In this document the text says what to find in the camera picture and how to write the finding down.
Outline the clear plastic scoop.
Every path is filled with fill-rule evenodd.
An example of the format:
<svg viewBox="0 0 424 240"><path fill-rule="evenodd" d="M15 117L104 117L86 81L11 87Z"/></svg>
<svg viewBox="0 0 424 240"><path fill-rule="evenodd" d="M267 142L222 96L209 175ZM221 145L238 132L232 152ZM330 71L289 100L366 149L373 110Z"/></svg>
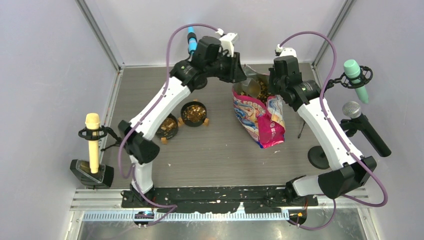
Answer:
<svg viewBox="0 0 424 240"><path fill-rule="evenodd" d="M257 98L262 90L260 84L251 77L241 82L241 89L252 98Z"/></svg>

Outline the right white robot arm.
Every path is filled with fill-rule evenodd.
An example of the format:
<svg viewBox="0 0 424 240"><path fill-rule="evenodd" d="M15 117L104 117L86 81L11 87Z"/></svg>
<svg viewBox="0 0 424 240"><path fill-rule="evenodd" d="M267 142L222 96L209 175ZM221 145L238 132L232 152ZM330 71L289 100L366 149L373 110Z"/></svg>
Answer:
<svg viewBox="0 0 424 240"><path fill-rule="evenodd" d="M287 202L299 205L309 195L336 199L362 187L370 178L364 167L373 171L377 166L375 159L364 157L340 125L332 122L333 114L327 101L320 98L321 88L315 80L303 80L296 57L288 55L274 59L269 68L268 87L311 128L331 169L319 175L304 175L288 181L284 190Z"/></svg>

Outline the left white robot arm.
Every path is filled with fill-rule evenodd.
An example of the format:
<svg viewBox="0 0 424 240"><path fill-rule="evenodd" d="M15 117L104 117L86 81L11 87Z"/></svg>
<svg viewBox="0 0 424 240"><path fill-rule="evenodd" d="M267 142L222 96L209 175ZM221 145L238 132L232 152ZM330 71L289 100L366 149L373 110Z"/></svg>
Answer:
<svg viewBox="0 0 424 240"><path fill-rule="evenodd" d="M126 151L130 157L131 190L141 207L148 207L154 199L153 160L160 147L153 137L172 110L207 78L215 77L231 84L246 80L240 54L235 51L237 38L236 33L226 33L220 38L202 37L194 53L168 71L165 83L147 106L130 121L122 120L118 124L122 135L118 153Z"/></svg>

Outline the colourful pet food bag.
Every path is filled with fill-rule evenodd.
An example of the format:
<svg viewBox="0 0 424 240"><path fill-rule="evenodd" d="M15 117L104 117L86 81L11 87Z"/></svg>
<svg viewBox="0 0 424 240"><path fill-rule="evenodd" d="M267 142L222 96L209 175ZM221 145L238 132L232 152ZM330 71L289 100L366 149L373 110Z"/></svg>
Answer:
<svg viewBox="0 0 424 240"><path fill-rule="evenodd" d="M243 66L248 79L256 81L261 92L257 98L232 86L235 116L260 148L266 149L285 142L286 125L283 114L283 99L268 92L269 75L262 74L248 65Z"/></svg>

